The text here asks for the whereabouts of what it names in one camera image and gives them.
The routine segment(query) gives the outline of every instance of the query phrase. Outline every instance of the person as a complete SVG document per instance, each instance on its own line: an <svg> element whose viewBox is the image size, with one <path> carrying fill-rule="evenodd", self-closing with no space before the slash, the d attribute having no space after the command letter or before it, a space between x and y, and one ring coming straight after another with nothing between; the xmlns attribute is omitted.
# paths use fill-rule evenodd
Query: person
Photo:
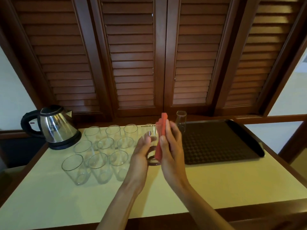
<svg viewBox="0 0 307 230"><path fill-rule="evenodd" d="M185 173L181 132L177 125L166 121L166 136L160 137L161 168L165 180L190 212L199 229L234 230L190 185ZM130 160L126 178L106 210L97 230L125 229L130 211L144 188L147 177L147 154L153 151L153 139L141 137Z"/></svg>

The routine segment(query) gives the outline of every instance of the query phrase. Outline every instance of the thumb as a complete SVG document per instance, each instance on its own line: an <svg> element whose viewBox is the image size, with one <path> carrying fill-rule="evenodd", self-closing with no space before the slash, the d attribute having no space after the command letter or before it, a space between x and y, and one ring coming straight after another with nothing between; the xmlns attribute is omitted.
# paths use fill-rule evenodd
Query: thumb
<svg viewBox="0 0 307 230"><path fill-rule="evenodd" d="M169 151L169 143L164 135L160 136L160 146L162 149L162 159L172 158L171 152Z"/></svg>
<svg viewBox="0 0 307 230"><path fill-rule="evenodd" d="M150 148L150 143L151 143L151 138L149 136L146 136L145 142L143 146L140 148L139 153L145 156Z"/></svg>

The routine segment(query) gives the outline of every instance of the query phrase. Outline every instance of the forearm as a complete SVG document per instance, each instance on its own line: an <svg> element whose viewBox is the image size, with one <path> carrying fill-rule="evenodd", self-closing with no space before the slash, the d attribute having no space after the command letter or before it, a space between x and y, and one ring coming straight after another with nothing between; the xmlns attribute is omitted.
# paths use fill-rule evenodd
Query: forearm
<svg viewBox="0 0 307 230"><path fill-rule="evenodd" d="M200 229L234 230L189 184L174 191Z"/></svg>
<svg viewBox="0 0 307 230"><path fill-rule="evenodd" d="M105 212L97 230L125 229L137 196L133 185L123 183Z"/></svg>

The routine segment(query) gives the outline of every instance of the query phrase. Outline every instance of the kettle base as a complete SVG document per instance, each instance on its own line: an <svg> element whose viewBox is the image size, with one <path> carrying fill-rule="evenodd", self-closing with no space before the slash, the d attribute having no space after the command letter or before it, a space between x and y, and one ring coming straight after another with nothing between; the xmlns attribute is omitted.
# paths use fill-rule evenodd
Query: kettle base
<svg viewBox="0 0 307 230"><path fill-rule="evenodd" d="M49 145L49 148L53 150L66 149L66 148L73 146L75 143L77 143L81 139L81 136L82 136L82 133L78 131L75 135L73 135L67 140L64 140L59 143L48 143L48 145Z"/></svg>

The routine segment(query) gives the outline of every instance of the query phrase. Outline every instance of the right hand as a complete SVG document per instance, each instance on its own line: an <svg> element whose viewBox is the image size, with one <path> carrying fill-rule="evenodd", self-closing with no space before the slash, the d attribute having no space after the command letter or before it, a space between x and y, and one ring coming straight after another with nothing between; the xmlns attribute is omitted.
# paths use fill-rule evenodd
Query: right hand
<svg viewBox="0 0 307 230"><path fill-rule="evenodd" d="M160 137L162 172L167 183L176 192L190 185L185 173L182 136L177 125L169 120L166 120L165 135L166 137Z"/></svg>

